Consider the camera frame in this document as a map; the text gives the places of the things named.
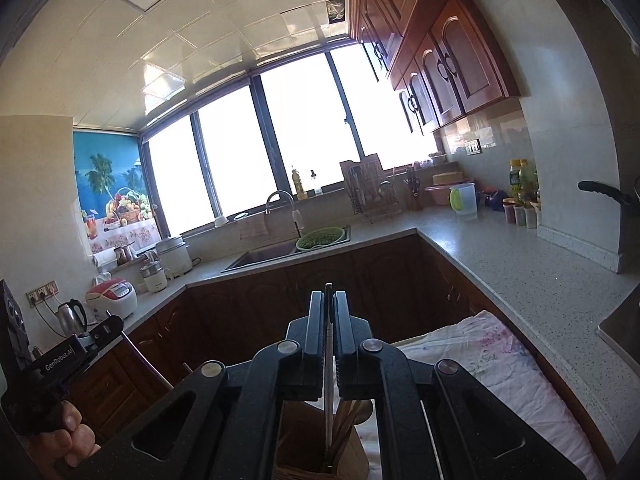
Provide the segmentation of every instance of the rice cooker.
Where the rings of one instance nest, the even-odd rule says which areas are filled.
[[[98,283],[86,292],[84,298],[100,322],[107,319],[107,310],[111,315],[125,319],[138,306],[136,291],[124,278]]]
[[[181,276],[193,269],[188,248],[189,246],[182,240],[181,236],[165,238],[156,244],[156,252],[162,268],[172,278]]]

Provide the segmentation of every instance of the tropical poster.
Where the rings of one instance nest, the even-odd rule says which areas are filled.
[[[136,137],[74,132],[74,163],[92,253],[159,240]]]

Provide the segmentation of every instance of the window frame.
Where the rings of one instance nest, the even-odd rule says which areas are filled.
[[[271,115],[269,111],[269,106],[267,103],[266,95],[264,92],[264,87],[262,86],[262,79],[260,77],[261,74],[272,70],[278,66],[289,64],[291,62],[295,62],[300,59],[304,59],[306,57],[315,56],[317,54],[324,54],[326,57],[326,61],[329,65],[329,69],[334,77],[334,82],[336,88],[338,90],[338,94],[340,95],[340,100],[342,102],[342,107],[344,109],[344,122],[348,124],[351,129],[351,134],[353,136],[353,140],[356,146],[356,150],[358,152],[358,156],[360,160],[362,160],[365,156],[364,149],[362,147],[362,142],[360,140],[360,135],[358,134],[358,129],[355,124],[355,120],[351,113],[351,108],[349,106],[349,102],[344,91],[344,87],[342,86],[342,81],[340,80],[340,75],[338,74],[337,67],[334,63],[334,59],[332,57],[331,51],[336,48],[341,48],[344,46],[350,46],[354,44],[359,44],[357,41],[350,40],[349,38],[343,38],[340,40],[331,41],[324,45],[316,46],[311,49],[297,52],[292,54],[291,56],[287,56],[286,58],[279,59],[264,66],[260,66],[255,68],[249,72],[243,73],[240,76],[237,76],[230,81],[225,82],[223,85],[212,89],[209,92],[204,93],[201,96],[197,96],[196,98],[188,101],[184,106],[177,110],[173,110],[171,114],[167,114],[165,117],[158,119],[153,124],[150,124],[147,128],[140,131],[138,133],[138,145],[140,148],[140,161],[142,164],[142,170],[145,175],[145,179],[148,185],[149,197],[153,204],[158,205],[158,209],[156,209],[156,219],[158,221],[158,229],[162,238],[170,236],[170,230],[168,224],[166,222],[166,218],[164,213],[162,212],[162,203],[159,198],[158,186],[156,184],[156,178],[153,171],[153,163],[151,160],[150,150],[148,146],[148,141],[155,134],[161,132],[166,127],[170,126],[177,120],[185,117],[186,115],[190,116],[191,120],[191,131],[193,133],[193,139],[196,145],[196,152],[198,153],[198,160],[200,162],[200,169],[202,171],[202,177],[204,180],[205,187],[207,189],[207,195],[209,197],[210,206],[213,210],[214,216],[222,215],[222,210],[220,208],[220,201],[218,199],[218,195],[216,193],[215,182],[213,181],[213,177],[210,171],[209,160],[207,158],[207,152],[204,146],[204,137],[202,135],[202,124],[200,123],[200,114],[199,110],[211,102],[220,99],[236,90],[244,88],[245,86],[249,87],[251,92],[252,102],[254,104],[254,110],[258,119],[258,125],[260,126],[260,132],[262,133],[262,140],[264,142],[264,147],[267,152],[267,156],[269,159],[269,164],[271,167],[271,172],[273,173],[273,178],[276,183],[276,188],[278,190],[283,190],[288,192],[293,196],[293,199],[297,201],[297,197],[292,193],[290,184],[289,184],[289,176],[287,174],[286,168],[284,166],[284,161],[282,159],[282,154],[280,153],[280,147],[278,146],[278,139],[276,138],[275,129],[273,126],[273,122],[271,121]],[[376,76],[376,80],[378,80],[378,75],[376,74],[375,68],[370,62],[371,69]],[[439,136],[434,135],[436,140],[436,145],[440,145],[441,142],[438,142]],[[412,164],[409,161],[405,166],[396,166],[395,168],[390,168],[385,170],[385,174],[391,175],[393,172],[401,173],[406,168],[408,168]],[[333,184],[329,184],[327,186],[322,186],[322,190],[324,192],[331,192],[334,190],[339,190],[344,188],[344,181],[335,182]],[[279,198],[278,200],[271,202],[272,207],[280,207],[287,205],[287,202],[283,199]],[[247,209],[244,211],[238,211],[227,217],[231,221],[233,216],[241,213],[247,212],[249,214],[254,214],[264,210],[264,205],[259,204],[254,208]],[[213,223],[207,223],[200,227],[194,228],[185,233],[181,233],[183,236],[192,236],[196,234],[200,234],[206,232],[213,228]]]

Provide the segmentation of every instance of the ceiling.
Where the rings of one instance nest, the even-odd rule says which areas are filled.
[[[344,35],[325,1],[49,0],[0,66],[0,115],[139,131],[249,68]]]

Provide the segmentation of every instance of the frying pan handle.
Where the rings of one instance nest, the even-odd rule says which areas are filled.
[[[611,197],[613,200],[622,205],[633,205],[634,200],[631,195],[623,193],[618,188],[604,184],[603,182],[596,182],[594,180],[582,180],[578,182],[578,189],[583,191],[594,191],[596,193],[602,193]]]
[[[86,322],[86,312],[84,311],[82,303],[72,298],[71,300],[69,300],[69,306],[73,309],[74,312],[76,312],[76,306],[80,308],[80,314],[82,314],[82,330],[86,332],[88,324]]]

